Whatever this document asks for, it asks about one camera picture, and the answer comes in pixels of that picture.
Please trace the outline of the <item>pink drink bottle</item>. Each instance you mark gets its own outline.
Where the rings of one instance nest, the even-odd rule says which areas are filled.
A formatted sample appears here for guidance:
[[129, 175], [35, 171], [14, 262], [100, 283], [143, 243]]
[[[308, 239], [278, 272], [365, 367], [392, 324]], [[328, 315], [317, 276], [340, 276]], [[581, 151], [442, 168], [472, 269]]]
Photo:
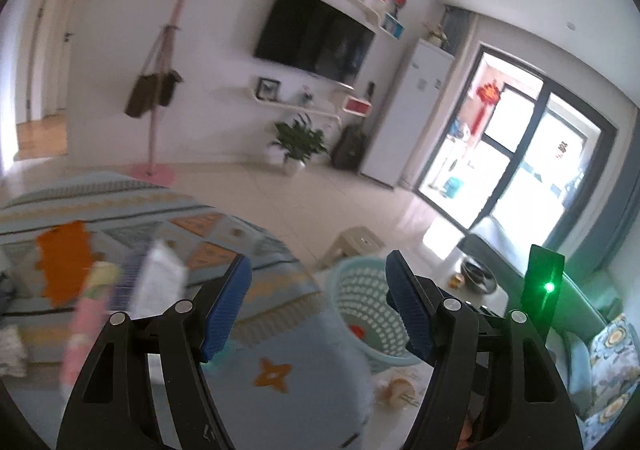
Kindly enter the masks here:
[[60, 386], [64, 402], [70, 399], [82, 366], [104, 326], [119, 275], [119, 266], [95, 262], [82, 286], [61, 366]]

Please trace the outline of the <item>orange plastic wrapper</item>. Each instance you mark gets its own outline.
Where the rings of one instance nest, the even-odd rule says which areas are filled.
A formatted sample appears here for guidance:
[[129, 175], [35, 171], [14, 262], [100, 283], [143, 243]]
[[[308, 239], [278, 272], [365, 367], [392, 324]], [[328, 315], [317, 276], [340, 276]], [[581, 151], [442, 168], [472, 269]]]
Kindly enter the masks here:
[[90, 240], [83, 222], [68, 222], [38, 236], [44, 296], [53, 307], [64, 306], [82, 290], [94, 263]]

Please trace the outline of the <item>grey green sofa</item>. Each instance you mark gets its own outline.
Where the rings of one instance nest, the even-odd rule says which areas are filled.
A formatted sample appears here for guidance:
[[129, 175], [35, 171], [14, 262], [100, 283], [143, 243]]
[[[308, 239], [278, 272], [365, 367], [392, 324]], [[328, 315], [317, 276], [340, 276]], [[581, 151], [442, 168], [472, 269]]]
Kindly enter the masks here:
[[[508, 294], [508, 307], [518, 306], [523, 292], [524, 278], [529, 259], [529, 248], [519, 248], [508, 239], [498, 222], [483, 219], [467, 233], [457, 248], [464, 254], [482, 262], [494, 274]], [[565, 383], [570, 390], [577, 415], [584, 414], [592, 405], [591, 366], [589, 346], [619, 314], [604, 312], [597, 307], [596, 300], [580, 288], [569, 276], [563, 277], [558, 304], [551, 329], [558, 333], [567, 351]], [[636, 344], [639, 342], [636, 330]]]

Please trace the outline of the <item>floral cushion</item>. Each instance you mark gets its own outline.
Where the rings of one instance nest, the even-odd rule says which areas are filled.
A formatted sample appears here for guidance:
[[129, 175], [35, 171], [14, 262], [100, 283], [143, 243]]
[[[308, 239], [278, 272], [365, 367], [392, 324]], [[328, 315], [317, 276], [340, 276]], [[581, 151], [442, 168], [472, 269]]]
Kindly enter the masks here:
[[639, 381], [634, 327], [619, 314], [589, 346], [592, 405], [584, 414], [582, 442], [593, 449], [620, 417]]

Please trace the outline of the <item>patterned blue tablecloth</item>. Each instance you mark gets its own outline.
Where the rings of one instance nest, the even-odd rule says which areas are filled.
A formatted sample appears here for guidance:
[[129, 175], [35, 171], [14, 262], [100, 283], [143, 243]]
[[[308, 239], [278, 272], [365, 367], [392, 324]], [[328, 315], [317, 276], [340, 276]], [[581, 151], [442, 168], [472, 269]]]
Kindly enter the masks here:
[[22, 373], [6, 390], [54, 446], [93, 343], [131, 319], [193, 300], [235, 257], [252, 280], [224, 347], [202, 367], [238, 449], [360, 449], [373, 389], [367, 363], [318, 282], [269, 231], [175, 190], [111, 173], [28, 192], [1, 209], [1, 275], [15, 292]]

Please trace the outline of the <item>teal laundry basket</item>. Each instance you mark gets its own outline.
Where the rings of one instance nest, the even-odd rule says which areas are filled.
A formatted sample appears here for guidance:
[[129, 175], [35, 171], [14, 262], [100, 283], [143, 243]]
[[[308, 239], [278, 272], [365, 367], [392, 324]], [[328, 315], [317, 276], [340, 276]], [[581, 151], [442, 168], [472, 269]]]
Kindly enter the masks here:
[[343, 320], [347, 340], [363, 353], [372, 374], [420, 362], [407, 349], [408, 334], [387, 303], [387, 292], [385, 260], [373, 256], [342, 260], [326, 281], [326, 295]]

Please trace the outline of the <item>red chinese knot ornament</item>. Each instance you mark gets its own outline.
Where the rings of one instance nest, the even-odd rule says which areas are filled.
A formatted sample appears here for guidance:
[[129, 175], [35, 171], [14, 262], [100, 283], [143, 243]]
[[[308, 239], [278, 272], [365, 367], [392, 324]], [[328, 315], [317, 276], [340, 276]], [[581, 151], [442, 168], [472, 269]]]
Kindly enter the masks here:
[[480, 85], [480, 87], [476, 90], [476, 95], [478, 98], [480, 98], [482, 107], [477, 112], [475, 121], [473, 122], [473, 125], [471, 127], [471, 134], [473, 136], [478, 134], [480, 126], [482, 126], [488, 110], [500, 101], [501, 90], [497, 84], [497, 81], [493, 80], [490, 83]]

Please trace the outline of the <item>beige plastic stool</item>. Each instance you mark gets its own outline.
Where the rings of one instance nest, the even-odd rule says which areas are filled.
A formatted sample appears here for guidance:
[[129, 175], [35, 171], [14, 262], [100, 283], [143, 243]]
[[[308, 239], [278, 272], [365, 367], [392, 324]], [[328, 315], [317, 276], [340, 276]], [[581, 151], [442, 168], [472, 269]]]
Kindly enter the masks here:
[[330, 268], [339, 260], [377, 253], [384, 242], [370, 229], [357, 226], [342, 231], [317, 262], [318, 269]]

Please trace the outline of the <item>black acoustic guitar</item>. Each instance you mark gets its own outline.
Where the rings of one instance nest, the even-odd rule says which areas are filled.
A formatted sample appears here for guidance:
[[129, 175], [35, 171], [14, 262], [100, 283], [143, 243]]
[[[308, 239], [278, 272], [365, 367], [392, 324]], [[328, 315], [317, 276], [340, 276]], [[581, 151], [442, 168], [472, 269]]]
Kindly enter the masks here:
[[337, 143], [330, 153], [331, 166], [337, 170], [356, 172], [363, 158], [364, 144], [367, 140], [367, 135], [363, 130], [366, 118], [360, 118], [359, 116], [343, 112], [342, 103], [346, 96], [354, 96], [372, 103], [374, 92], [375, 82], [369, 82], [363, 97], [354, 96], [350, 92], [334, 92], [332, 95], [331, 102], [334, 104], [335, 110], [341, 111], [353, 118], [358, 118], [358, 122], [343, 126], [341, 136], [338, 138]]

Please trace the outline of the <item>red white shelf box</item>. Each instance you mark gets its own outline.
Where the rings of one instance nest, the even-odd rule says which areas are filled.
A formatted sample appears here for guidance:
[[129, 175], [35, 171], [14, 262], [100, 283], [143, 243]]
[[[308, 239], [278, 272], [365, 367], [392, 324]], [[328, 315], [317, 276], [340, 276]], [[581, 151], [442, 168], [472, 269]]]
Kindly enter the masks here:
[[372, 103], [354, 96], [346, 96], [342, 103], [342, 111], [347, 114], [367, 118], [372, 110]]

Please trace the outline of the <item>brown hanging tote bag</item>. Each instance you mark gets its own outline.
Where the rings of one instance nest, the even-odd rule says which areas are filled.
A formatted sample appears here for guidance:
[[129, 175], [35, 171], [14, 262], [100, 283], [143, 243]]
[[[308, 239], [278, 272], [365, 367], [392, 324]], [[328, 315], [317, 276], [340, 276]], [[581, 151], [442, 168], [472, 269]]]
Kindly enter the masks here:
[[125, 106], [125, 114], [130, 118], [141, 118], [145, 112], [151, 109], [153, 92], [157, 83], [157, 74], [152, 72], [151, 68], [160, 52], [163, 36], [164, 31], [160, 31], [134, 83], [134, 88], [130, 92]]

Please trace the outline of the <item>black hanging small bag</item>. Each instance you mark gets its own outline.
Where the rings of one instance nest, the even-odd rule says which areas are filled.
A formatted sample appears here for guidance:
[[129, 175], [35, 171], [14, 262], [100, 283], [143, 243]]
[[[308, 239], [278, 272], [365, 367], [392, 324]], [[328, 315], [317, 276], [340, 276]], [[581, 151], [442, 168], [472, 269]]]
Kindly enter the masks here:
[[166, 26], [162, 51], [160, 52], [160, 67], [158, 68], [160, 96], [158, 97], [158, 104], [163, 108], [170, 105], [176, 86], [183, 82], [182, 76], [172, 66], [177, 31], [178, 28], [175, 25]]

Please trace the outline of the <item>framed butterfly picture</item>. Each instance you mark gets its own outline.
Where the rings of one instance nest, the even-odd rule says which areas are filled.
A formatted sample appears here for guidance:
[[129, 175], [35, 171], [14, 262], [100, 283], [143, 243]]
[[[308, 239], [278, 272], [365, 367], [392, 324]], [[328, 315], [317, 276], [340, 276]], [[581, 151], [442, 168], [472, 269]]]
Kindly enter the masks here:
[[259, 77], [255, 89], [255, 97], [260, 101], [278, 102], [280, 87], [280, 80]]

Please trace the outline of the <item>white lower wall shelf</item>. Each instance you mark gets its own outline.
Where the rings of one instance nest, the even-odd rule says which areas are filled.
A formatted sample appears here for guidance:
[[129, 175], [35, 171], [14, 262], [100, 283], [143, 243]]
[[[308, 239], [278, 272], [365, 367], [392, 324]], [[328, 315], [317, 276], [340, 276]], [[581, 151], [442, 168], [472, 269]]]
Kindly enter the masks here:
[[268, 108], [287, 110], [288, 112], [306, 113], [309, 116], [330, 120], [334, 122], [338, 128], [343, 127], [343, 120], [335, 110], [329, 110], [323, 106], [302, 106], [301, 104], [289, 101], [259, 99], [253, 87], [245, 87], [244, 92], [247, 98], [254, 101], [258, 106], [268, 106]]

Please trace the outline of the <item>black wall television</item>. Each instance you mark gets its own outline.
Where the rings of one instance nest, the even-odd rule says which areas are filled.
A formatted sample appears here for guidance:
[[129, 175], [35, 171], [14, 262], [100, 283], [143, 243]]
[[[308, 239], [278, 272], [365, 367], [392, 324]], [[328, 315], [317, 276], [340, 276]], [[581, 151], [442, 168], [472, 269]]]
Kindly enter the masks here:
[[323, 0], [275, 0], [253, 57], [352, 87], [374, 39]]

